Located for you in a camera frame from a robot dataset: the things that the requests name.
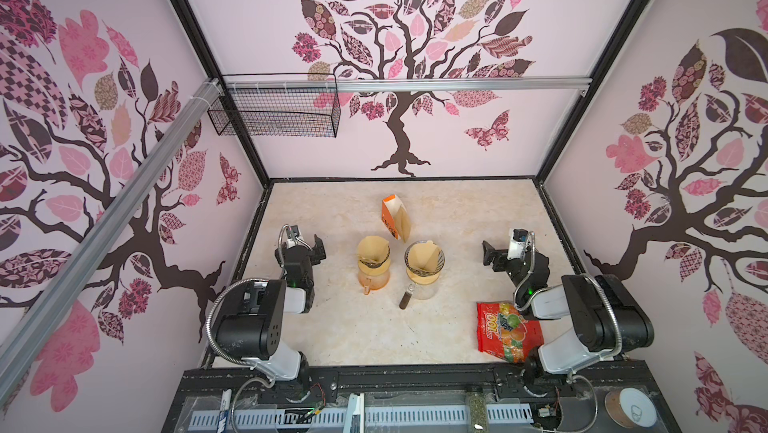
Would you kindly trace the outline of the clear glass server jug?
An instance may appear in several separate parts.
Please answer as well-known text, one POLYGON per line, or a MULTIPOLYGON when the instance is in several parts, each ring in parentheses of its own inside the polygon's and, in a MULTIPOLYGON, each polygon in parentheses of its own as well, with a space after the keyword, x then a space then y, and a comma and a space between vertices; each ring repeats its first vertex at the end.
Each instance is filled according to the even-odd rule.
POLYGON ((405 310, 413 300, 420 300, 420 301, 429 300, 436 295, 437 291, 438 291, 437 283, 422 285, 414 282, 409 282, 399 301, 398 307, 401 310, 405 310))

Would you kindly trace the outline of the orange coffee filter box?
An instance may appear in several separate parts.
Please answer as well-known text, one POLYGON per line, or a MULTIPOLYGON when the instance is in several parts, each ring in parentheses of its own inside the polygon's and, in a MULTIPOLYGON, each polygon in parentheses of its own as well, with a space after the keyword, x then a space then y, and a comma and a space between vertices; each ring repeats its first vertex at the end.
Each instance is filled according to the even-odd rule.
POLYGON ((381 218, 395 239, 402 242, 409 240, 412 222, 403 201, 396 194, 382 200, 381 218))

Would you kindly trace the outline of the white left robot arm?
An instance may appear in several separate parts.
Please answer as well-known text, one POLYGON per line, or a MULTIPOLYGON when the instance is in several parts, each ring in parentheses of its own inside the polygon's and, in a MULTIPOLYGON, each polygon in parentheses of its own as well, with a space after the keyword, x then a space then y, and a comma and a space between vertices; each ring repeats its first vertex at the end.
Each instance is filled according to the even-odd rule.
POLYGON ((284 317, 308 313, 315 298, 313 267, 326 259, 323 240, 308 244, 292 228, 276 250, 277 279, 246 278, 214 301, 204 325, 210 348, 225 361, 275 381, 308 382, 306 356, 281 339, 284 317))

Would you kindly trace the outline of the orange glass pitcher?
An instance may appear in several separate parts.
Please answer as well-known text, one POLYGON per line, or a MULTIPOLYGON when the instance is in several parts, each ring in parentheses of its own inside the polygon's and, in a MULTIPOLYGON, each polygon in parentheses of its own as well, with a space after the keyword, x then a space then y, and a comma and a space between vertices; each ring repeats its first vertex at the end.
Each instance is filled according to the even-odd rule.
POLYGON ((384 288, 390 279, 390 273, 385 272, 377 275, 369 275, 364 272, 357 274, 357 279, 362 287, 364 295, 369 295, 371 292, 384 288))

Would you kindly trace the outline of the round white brown device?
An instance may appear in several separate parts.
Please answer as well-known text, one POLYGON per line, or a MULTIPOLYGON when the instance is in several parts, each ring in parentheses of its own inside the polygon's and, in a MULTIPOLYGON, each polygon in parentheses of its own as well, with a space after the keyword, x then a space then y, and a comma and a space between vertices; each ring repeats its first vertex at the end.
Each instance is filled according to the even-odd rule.
POLYGON ((609 391, 604 405, 609 417, 626 429, 651 428, 658 422, 658 413, 650 397, 637 388, 609 391))

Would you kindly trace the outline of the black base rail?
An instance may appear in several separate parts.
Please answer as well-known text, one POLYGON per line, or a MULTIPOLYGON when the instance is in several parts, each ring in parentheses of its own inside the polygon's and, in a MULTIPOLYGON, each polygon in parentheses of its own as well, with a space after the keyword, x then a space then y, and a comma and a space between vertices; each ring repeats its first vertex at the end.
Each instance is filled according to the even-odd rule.
POLYGON ((164 432, 469 432, 466 393, 485 395, 490 432, 620 432, 604 400, 637 388, 658 413, 651 432, 680 427, 640 360, 593 365, 570 378, 545 375, 531 387, 508 363, 325 366, 309 382, 266 386, 248 369, 186 371, 164 432))

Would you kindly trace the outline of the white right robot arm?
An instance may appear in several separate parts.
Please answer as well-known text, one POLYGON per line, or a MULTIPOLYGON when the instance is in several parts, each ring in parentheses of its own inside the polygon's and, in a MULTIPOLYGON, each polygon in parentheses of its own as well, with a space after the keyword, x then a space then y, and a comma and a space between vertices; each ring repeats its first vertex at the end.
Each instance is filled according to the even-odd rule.
POLYGON ((529 377, 574 374, 653 343, 650 318, 616 276, 569 274, 550 286, 549 258, 527 230, 515 230, 506 249, 484 241, 482 251, 482 263, 515 286, 512 309, 523 319, 571 321, 568 330, 526 355, 523 372, 529 377))

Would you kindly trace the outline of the clear glass dripper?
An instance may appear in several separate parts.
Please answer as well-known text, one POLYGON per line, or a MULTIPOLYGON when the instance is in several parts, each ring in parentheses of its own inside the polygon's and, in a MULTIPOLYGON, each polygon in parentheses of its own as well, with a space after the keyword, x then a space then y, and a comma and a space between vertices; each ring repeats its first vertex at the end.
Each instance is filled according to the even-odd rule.
POLYGON ((409 245, 404 260, 408 277, 420 285, 436 282, 445 264, 443 250, 432 240, 409 245))

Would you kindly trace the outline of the brown paper coffee filter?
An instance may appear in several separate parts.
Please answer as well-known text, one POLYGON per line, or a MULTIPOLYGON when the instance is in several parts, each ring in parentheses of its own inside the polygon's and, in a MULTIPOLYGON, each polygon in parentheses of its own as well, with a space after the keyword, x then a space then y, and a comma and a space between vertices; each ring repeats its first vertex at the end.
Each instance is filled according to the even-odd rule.
POLYGON ((444 263, 442 249, 431 240, 412 244, 406 259, 409 268, 421 276, 438 273, 444 263))

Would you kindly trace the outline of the small jar of granules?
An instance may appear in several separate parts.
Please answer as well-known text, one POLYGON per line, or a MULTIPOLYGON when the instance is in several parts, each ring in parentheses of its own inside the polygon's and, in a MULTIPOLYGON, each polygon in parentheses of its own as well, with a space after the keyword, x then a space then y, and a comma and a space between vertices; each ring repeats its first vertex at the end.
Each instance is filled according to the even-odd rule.
POLYGON ((488 426, 488 415, 485 395, 477 389, 466 393, 467 405, 467 425, 469 432, 486 432, 488 426))

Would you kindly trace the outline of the red candy bag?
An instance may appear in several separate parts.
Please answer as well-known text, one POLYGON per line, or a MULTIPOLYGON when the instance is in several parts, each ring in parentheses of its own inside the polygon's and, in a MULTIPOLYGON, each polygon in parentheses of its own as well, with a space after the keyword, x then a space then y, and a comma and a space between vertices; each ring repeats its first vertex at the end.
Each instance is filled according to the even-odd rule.
POLYGON ((476 312, 481 353, 517 364, 545 343, 540 322, 525 319, 512 303, 477 303, 476 312))

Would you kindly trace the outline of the wooden ring dripper holder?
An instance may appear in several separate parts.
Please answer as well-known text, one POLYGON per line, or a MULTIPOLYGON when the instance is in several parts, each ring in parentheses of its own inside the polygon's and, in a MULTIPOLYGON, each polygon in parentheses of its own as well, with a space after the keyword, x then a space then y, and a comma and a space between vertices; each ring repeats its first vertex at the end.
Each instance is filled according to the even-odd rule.
POLYGON ((421 286, 432 285, 440 278, 439 273, 431 274, 429 276, 420 276, 411 270, 407 270, 406 273, 413 283, 421 286))

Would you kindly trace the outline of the green glass dripper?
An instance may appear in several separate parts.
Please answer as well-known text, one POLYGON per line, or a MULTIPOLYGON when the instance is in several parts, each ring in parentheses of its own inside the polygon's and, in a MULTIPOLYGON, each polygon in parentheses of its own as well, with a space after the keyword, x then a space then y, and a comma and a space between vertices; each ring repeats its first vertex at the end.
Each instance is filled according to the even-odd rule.
POLYGON ((386 257, 383 260, 359 259, 358 268, 361 273, 368 276, 380 276, 388 272, 391 259, 386 257))

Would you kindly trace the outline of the aluminium rail back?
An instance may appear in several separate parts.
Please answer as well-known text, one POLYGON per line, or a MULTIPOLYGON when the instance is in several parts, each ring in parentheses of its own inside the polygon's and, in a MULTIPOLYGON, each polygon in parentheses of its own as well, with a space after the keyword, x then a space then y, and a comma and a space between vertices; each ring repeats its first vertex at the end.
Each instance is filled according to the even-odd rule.
POLYGON ((592 79, 578 76, 511 77, 511 78, 448 78, 448 79, 368 79, 368 80, 225 80, 225 84, 236 90, 254 88, 257 90, 278 89, 319 89, 337 92, 399 92, 399 91, 511 91, 511 90, 578 90, 589 89, 592 79))

